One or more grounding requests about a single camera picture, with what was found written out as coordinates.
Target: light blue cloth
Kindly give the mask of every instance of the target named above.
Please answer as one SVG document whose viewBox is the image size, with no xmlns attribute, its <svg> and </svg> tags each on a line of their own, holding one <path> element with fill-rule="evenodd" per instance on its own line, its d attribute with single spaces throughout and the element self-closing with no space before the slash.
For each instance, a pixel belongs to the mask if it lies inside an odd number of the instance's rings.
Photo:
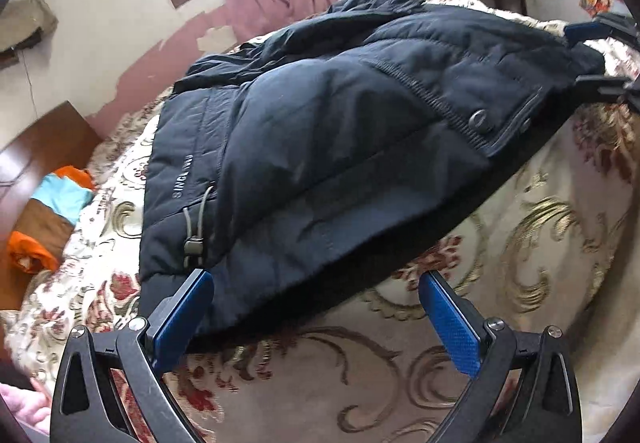
<svg viewBox="0 0 640 443">
<path fill-rule="evenodd" d="M 91 201 L 92 196 L 91 190 L 81 187 L 66 176 L 59 178 L 55 174 L 47 174 L 31 198 L 45 204 L 75 226 L 81 210 Z"/>
</svg>

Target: jacket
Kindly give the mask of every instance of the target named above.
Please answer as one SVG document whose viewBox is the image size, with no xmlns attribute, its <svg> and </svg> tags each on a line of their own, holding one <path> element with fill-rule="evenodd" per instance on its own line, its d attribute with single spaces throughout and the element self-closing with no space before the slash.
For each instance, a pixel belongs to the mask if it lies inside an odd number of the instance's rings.
<svg viewBox="0 0 640 443">
<path fill-rule="evenodd" d="M 201 58 L 148 165 L 140 314 L 204 267 L 214 299 L 191 349 L 212 349 L 377 284 L 556 131 L 577 76 L 603 72 L 585 45 L 421 0 L 340 0 Z"/>
</svg>

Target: orange cloth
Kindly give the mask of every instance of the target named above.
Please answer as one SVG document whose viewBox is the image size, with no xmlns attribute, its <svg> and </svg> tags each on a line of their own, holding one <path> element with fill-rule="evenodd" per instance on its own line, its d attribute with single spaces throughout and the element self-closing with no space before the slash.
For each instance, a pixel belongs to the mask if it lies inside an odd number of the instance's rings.
<svg viewBox="0 0 640 443">
<path fill-rule="evenodd" d="M 42 269 L 55 271 L 60 267 L 60 263 L 41 243 L 20 232 L 11 232 L 7 253 L 11 266 L 25 273 L 37 273 Z"/>
<path fill-rule="evenodd" d="M 59 168 L 53 172 L 59 178 L 63 178 L 64 176 L 71 179 L 71 181 L 75 181 L 82 188 L 88 188 L 89 190 L 95 190 L 94 183 L 91 181 L 91 176 L 87 173 L 86 170 L 80 170 L 74 166 L 66 165 L 64 167 Z"/>
</svg>

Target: wooden headboard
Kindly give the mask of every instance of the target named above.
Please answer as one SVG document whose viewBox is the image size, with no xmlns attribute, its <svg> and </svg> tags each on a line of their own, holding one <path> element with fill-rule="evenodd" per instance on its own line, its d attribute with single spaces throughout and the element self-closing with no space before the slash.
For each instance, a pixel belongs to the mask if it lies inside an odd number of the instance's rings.
<svg viewBox="0 0 640 443">
<path fill-rule="evenodd" d="M 69 102 L 42 116 L 0 151 L 0 310 L 20 309 L 31 275 L 9 270 L 6 243 L 42 178 L 84 168 L 100 138 Z"/>
</svg>

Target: floral bedspread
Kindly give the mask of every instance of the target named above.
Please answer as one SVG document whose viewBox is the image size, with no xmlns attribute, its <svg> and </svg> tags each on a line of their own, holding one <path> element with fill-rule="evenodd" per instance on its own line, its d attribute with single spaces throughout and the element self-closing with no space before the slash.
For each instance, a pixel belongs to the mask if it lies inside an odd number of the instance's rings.
<svg viewBox="0 0 640 443">
<path fill-rule="evenodd" d="M 456 4 L 561 34 L 564 23 Z M 640 59 L 618 42 L 592 44 L 610 74 L 637 75 Z M 17 365 L 53 390 L 74 325 L 123 327 L 136 315 L 145 171 L 162 100 L 127 117 L 98 147 L 100 183 L 55 273 L 33 279 L 19 312 L 2 312 Z M 600 287 L 635 179 L 638 124 L 626 107 L 576 115 L 475 213 L 375 288 L 301 330 L 220 354 L 189 355 L 164 376 L 209 442 L 423 442 L 466 379 L 447 358 L 418 302 L 417 281 L 440 270 L 486 316 L 514 328 L 571 325 Z M 153 441 L 120 372 L 114 379 L 143 442 Z"/>
</svg>

